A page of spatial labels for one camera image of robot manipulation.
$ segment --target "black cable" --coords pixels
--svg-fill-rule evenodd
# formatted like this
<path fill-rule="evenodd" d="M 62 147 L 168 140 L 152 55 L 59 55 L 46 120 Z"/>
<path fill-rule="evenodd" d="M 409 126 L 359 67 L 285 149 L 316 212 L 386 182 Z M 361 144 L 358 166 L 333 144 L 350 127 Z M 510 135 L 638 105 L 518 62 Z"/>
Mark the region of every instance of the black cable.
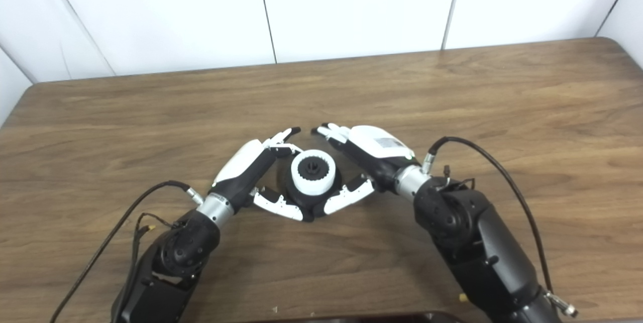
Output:
<path fill-rule="evenodd" d="M 98 260 L 98 257 L 103 253 L 103 250 L 105 250 L 106 246 L 110 243 L 112 238 L 114 238 L 115 234 L 117 233 L 117 231 L 119 231 L 120 227 L 123 226 L 123 224 L 126 222 L 127 218 L 131 215 L 132 211 L 134 211 L 134 209 L 136 209 L 138 204 L 140 204 L 141 201 L 143 201 L 143 199 L 145 199 L 150 193 L 152 193 L 152 192 L 154 192 L 154 191 L 156 191 L 159 188 L 164 187 L 164 186 L 176 186 L 178 188 L 181 188 L 181 190 L 183 190 L 183 191 L 187 191 L 187 190 L 190 189 L 190 185 L 188 185 L 186 183 L 182 183 L 180 181 L 169 180 L 169 181 L 165 181 L 165 182 L 159 183 L 157 185 L 154 185 L 151 188 L 149 188 L 147 191 L 143 192 L 143 194 L 140 195 L 138 197 L 138 199 L 136 199 L 132 203 L 132 205 L 129 207 L 129 209 L 127 209 L 127 211 L 124 213 L 123 217 L 120 218 L 119 222 L 117 222 L 117 224 L 114 226 L 114 229 L 112 229 L 112 231 L 110 231 L 110 233 L 105 238 L 105 240 L 103 240 L 103 243 L 101 243 L 101 245 L 98 248 L 98 250 L 94 253 L 94 256 L 92 256 L 91 259 L 89 260 L 89 262 L 87 263 L 87 265 L 85 265 L 85 268 L 83 268 L 83 271 L 78 276 L 78 279 L 76 279 L 74 284 L 71 286 L 71 289 L 69 289 L 69 292 L 67 293 L 67 295 L 65 295 L 65 297 L 62 299 L 62 302 L 60 302 L 60 304 L 58 305 L 56 310 L 53 312 L 53 314 L 51 316 L 51 319 L 50 319 L 50 323 L 55 323 L 56 322 L 56 319 L 58 319 L 58 316 L 60 315 L 60 312 L 62 311 L 62 309 L 65 307 L 67 302 L 69 302 L 69 300 L 71 299 L 71 296 L 76 292 L 76 290 L 78 289 L 80 284 L 83 282 L 83 280 L 85 279 L 85 277 L 89 273 L 90 269 L 96 263 L 96 260 Z"/>
<path fill-rule="evenodd" d="M 545 279 L 545 286 L 547 287 L 548 291 L 551 291 L 551 293 L 554 293 L 554 289 L 552 287 L 552 280 L 551 277 L 549 276 L 549 268 L 547 267 L 547 259 L 545 258 L 545 249 L 543 248 L 543 242 L 540 239 L 540 233 L 538 232 L 538 227 L 535 224 L 535 219 L 533 218 L 533 215 L 531 214 L 531 210 L 526 204 L 526 201 L 524 201 L 524 196 L 522 192 L 518 189 L 518 186 L 514 182 L 514 180 L 511 178 L 507 170 L 505 170 L 502 165 L 500 165 L 500 162 L 493 158 L 491 154 L 487 153 L 487 151 L 484 151 L 482 147 L 474 144 L 473 142 L 466 140 L 464 138 L 460 137 L 453 137 L 453 136 L 445 136 L 442 137 L 440 140 L 437 140 L 431 148 L 429 148 L 428 153 L 432 154 L 434 156 L 437 155 L 438 149 L 443 145 L 446 144 L 447 142 L 459 142 L 460 144 L 467 145 L 480 153 L 484 158 L 487 159 L 493 165 L 500 174 L 505 177 L 505 180 L 507 180 L 507 183 L 511 187 L 511 190 L 516 194 L 516 197 L 520 204 L 522 205 L 522 208 L 524 210 L 524 214 L 526 215 L 527 220 L 529 221 L 529 225 L 531 226 L 531 231 L 533 233 L 533 239 L 535 240 L 535 247 L 538 250 L 538 258 L 540 259 L 540 266 L 543 269 L 543 277 Z"/>

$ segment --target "robotic hand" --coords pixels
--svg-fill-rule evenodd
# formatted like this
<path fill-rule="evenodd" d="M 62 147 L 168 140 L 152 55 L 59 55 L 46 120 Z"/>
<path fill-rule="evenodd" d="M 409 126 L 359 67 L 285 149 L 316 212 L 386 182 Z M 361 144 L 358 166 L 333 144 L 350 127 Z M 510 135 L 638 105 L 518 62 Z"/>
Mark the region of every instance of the robotic hand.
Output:
<path fill-rule="evenodd" d="M 377 129 L 371 128 L 370 126 L 360 126 L 360 128 Z M 335 138 L 329 140 L 331 141 L 331 144 L 334 144 L 335 147 L 341 146 L 342 148 L 346 146 L 349 151 L 352 151 L 351 153 L 360 154 L 360 152 L 363 151 L 362 149 L 360 149 L 360 147 L 356 147 L 354 144 L 352 144 L 352 142 L 347 142 L 349 133 L 349 129 L 347 128 L 339 128 L 336 125 L 328 124 L 324 125 L 321 128 L 313 129 L 312 132 L 320 133 L 324 136 L 334 136 Z M 399 149 L 393 152 L 391 152 L 390 149 L 388 151 L 384 151 L 384 153 L 382 154 L 383 157 L 393 156 L 393 158 L 390 159 L 393 161 L 393 165 L 390 165 L 390 163 L 383 163 L 381 167 L 384 170 L 382 170 L 379 174 L 374 173 L 380 171 L 378 170 L 378 168 L 380 167 L 379 165 L 373 166 L 372 169 L 367 169 L 367 171 L 371 176 L 384 177 L 386 176 L 386 172 L 388 171 L 386 170 L 387 168 L 392 172 L 396 170 L 395 163 L 401 163 L 402 165 L 405 165 L 405 163 L 410 163 L 409 159 L 412 159 L 412 156 L 408 155 L 408 152 L 410 152 L 411 154 L 413 153 L 411 150 L 404 147 L 404 158 L 396 159 L 393 155 L 399 153 Z M 331 164 L 330 169 L 335 169 L 335 163 Z M 312 208 L 309 208 L 309 206 L 303 206 L 301 202 L 298 203 L 297 201 L 291 201 L 285 194 L 275 192 L 274 190 L 271 190 L 267 187 L 262 188 L 257 194 L 255 194 L 254 203 L 255 205 L 268 210 L 271 213 L 275 213 L 289 219 L 297 220 L 299 222 L 312 222 L 314 218 L 321 218 L 322 216 L 329 215 L 349 206 L 350 204 L 354 204 L 362 200 L 364 197 L 367 197 L 372 192 L 374 192 L 376 188 L 381 190 L 381 187 L 379 187 L 381 186 L 381 184 L 379 183 L 378 179 L 373 180 L 371 177 L 367 177 L 364 174 L 354 177 L 351 181 L 348 181 L 344 185 L 340 184 L 339 182 L 339 178 L 336 178 L 336 187 L 335 184 L 333 184 L 333 188 L 329 189 L 323 194 L 316 196 L 319 197 L 316 199 L 319 200 L 319 202 L 315 202 Z"/>
<path fill-rule="evenodd" d="M 259 179 L 275 163 L 301 152 L 286 140 L 301 131 L 289 128 L 263 143 L 243 145 L 214 179 L 204 201 L 159 236 L 136 264 L 133 279 L 112 307 L 112 321 L 175 323 L 193 293 L 209 254 L 219 245 L 223 224 L 257 194 Z"/>
<path fill-rule="evenodd" d="M 572 305 L 538 283 L 535 268 L 483 193 L 448 172 L 431 176 L 437 149 L 420 165 L 411 149 L 380 128 L 323 124 L 313 131 L 364 169 L 378 192 L 413 203 L 416 222 L 430 234 L 468 300 L 491 321 L 560 322 L 552 305 L 576 316 Z"/>

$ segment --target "white ring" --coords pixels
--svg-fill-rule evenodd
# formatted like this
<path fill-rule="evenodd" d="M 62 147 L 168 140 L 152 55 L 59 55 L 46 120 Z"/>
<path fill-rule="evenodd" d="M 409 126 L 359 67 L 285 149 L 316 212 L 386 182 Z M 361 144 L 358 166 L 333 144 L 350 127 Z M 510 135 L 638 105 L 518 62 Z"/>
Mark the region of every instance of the white ring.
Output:
<path fill-rule="evenodd" d="M 319 180 L 309 180 L 299 174 L 299 164 L 307 157 L 319 157 L 328 164 L 328 173 L 326 176 Z M 324 151 L 320 150 L 307 150 L 297 155 L 290 165 L 290 173 L 292 175 L 292 182 L 294 186 L 301 193 L 310 196 L 321 195 L 322 193 L 330 190 L 335 181 L 335 160 Z"/>

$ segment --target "sticker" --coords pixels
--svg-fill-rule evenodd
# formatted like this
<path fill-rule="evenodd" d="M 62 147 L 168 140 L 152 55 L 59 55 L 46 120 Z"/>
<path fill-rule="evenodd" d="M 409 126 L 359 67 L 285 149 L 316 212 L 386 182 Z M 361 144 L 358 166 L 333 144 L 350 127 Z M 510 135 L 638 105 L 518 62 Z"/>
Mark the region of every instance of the sticker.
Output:
<path fill-rule="evenodd" d="M 374 140 L 384 149 L 392 149 L 395 147 L 406 147 L 397 138 L 393 138 L 393 137 L 374 138 Z"/>

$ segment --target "wooden table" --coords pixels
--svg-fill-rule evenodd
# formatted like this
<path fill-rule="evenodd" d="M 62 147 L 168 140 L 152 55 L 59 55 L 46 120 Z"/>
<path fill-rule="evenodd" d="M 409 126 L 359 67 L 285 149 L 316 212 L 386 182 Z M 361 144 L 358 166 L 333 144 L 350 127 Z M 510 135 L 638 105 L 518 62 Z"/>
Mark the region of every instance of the wooden table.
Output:
<path fill-rule="evenodd" d="M 643 316 L 643 72 L 614 42 L 581 39 L 37 84 L 0 129 L 2 321 L 48 320 L 149 186 L 180 179 L 205 192 L 246 141 L 320 122 L 380 126 L 419 156 L 443 135 L 478 142 L 521 186 L 554 288 L 582 320 Z M 326 149 L 346 176 L 358 173 L 321 138 L 292 142 Z M 492 167 L 458 145 L 437 163 L 477 177 L 538 265 L 526 218 Z M 172 220 L 192 207 L 168 188 L 138 211 Z M 132 227 L 60 321 L 108 320 Z M 183 321 L 434 309 L 487 321 L 459 293 L 409 203 L 377 194 L 312 224 L 241 211 Z"/>

